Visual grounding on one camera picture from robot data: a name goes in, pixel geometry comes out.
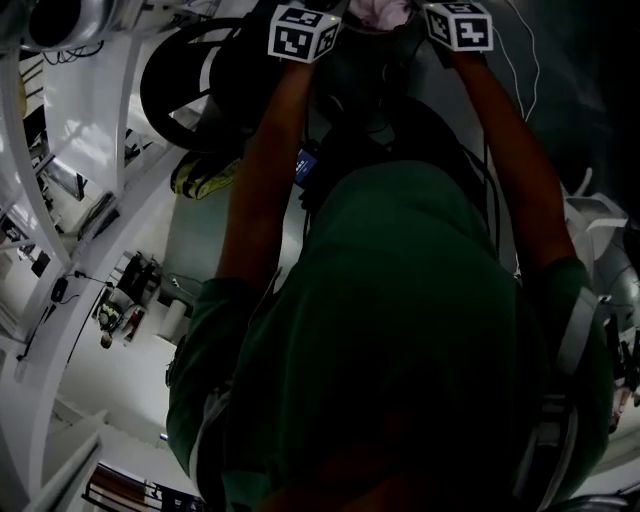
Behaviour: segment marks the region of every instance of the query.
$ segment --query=white cable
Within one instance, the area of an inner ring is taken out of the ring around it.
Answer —
[[[520,99],[520,91],[518,89],[518,75],[516,74],[516,68],[513,67],[513,63],[511,62],[509,55],[507,55],[507,50],[505,49],[504,43],[502,42],[502,37],[500,37],[500,32],[498,32],[498,29],[496,27],[493,27],[493,31],[496,33],[496,36],[498,36],[498,43],[500,43],[500,48],[502,48],[502,53],[504,53],[504,57],[505,59],[507,59],[507,63],[511,68],[511,73],[513,74],[513,83],[516,88],[516,98],[518,99],[518,106],[520,107],[520,115],[524,118],[525,117],[524,107],[522,106],[522,100]]]
[[[524,120],[529,121],[531,112],[533,112],[533,109],[536,106],[536,103],[538,102],[538,80],[540,79],[540,62],[538,62],[538,56],[536,55],[536,36],[533,34],[533,30],[531,30],[531,27],[528,25],[528,23],[524,21],[524,18],[520,14],[520,11],[518,11],[518,8],[515,6],[515,4],[511,0],[505,0],[505,1],[509,4],[509,7],[511,7],[514,10],[518,18],[520,18],[520,21],[522,22],[524,27],[527,29],[527,32],[529,32],[529,36],[531,37],[531,52],[533,53],[533,60],[536,63],[536,78],[533,81],[533,103],[531,104],[531,107],[529,107],[529,110],[527,111],[527,115],[524,116]]]

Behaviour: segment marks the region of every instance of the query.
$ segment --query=white cube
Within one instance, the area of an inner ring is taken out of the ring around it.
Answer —
[[[331,51],[341,22],[332,14],[279,5],[271,19],[269,55],[314,62]]]
[[[429,36],[454,52],[493,50],[493,21],[481,4],[424,4],[424,15]]]

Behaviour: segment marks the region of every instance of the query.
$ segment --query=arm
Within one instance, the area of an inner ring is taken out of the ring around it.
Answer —
[[[233,185],[216,277],[264,291],[276,271],[313,70],[286,65]]]
[[[454,53],[452,60],[485,130],[522,268],[539,274],[555,260],[575,257],[560,180],[540,143],[477,56]]]

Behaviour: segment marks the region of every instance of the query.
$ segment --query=green shirt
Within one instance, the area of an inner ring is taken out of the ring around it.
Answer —
[[[241,281],[205,284],[172,379],[170,446],[205,497],[222,474],[227,499],[255,506],[403,403],[417,411],[425,461],[457,458],[462,478],[490,468],[510,492],[590,286],[584,266],[565,259],[523,289],[500,266],[479,212],[435,167],[353,172],[266,307],[255,311],[260,297]],[[593,322],[568,384],[581,421],[565,493],[607,443],[603,339]]]

